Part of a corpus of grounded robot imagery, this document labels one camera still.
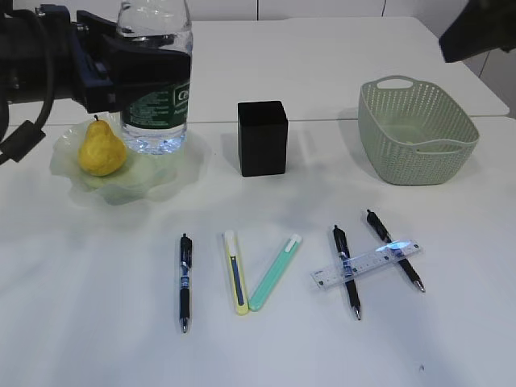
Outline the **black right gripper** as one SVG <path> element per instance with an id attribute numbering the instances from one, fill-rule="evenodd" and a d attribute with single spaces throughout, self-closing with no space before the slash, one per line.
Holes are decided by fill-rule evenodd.
<path id="1" fill-rule="evenodd" d="M 515 0 L 468 1 L 439 37 L 446 63 L 455 63 L 494 49 L 515 49 Z"/>

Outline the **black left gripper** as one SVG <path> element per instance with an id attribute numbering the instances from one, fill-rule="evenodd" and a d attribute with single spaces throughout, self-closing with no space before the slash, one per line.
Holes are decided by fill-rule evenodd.
<path id="1" fill-rule="evenodd" d="M 190 77 L 190 55 L 115 39 L 117 24 L 86 10 L 35 9 L 54 57 L 55 97 L 70 98 L 89 113 L 117 112 L 137 99 Z"/>

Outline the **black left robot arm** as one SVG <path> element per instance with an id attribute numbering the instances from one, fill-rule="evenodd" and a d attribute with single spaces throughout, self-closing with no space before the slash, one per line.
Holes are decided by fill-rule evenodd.
<path id="1" fill-rule="evenodd" d="M 128 43 L 115 23 L 85 10 L 72 21 L 65 6 L 39 9 L 37 15 L 1 3 L 1 87 L 10 102 L 44 100 L 47 56 L 53 59 L 55 97 L 71 98 L 89 113 L 121 111 L 190 76 L 186 53 Z"/>

